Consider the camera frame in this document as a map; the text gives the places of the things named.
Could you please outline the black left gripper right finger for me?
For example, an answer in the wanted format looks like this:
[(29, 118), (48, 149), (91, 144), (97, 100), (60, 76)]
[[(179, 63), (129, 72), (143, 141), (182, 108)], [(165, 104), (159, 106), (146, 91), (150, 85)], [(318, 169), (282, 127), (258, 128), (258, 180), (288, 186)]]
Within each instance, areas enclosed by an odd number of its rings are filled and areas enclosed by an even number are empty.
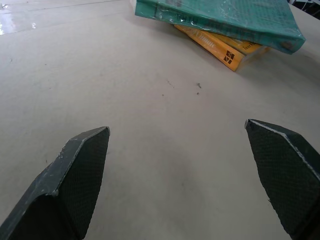
[(299, 133), (247, 119), (260, 182), (281, 225), (293, 240), (320, 238), (320, 154)]

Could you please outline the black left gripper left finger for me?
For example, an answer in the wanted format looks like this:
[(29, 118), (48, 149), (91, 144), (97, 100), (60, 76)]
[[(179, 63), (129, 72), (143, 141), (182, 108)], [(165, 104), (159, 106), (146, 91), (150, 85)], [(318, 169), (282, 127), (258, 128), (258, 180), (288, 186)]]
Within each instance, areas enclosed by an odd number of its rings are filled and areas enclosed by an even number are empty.
[(2, 240), (82, 240), (99, 196), (110, 137), (82, 132), (30, 184), (0, 226)]

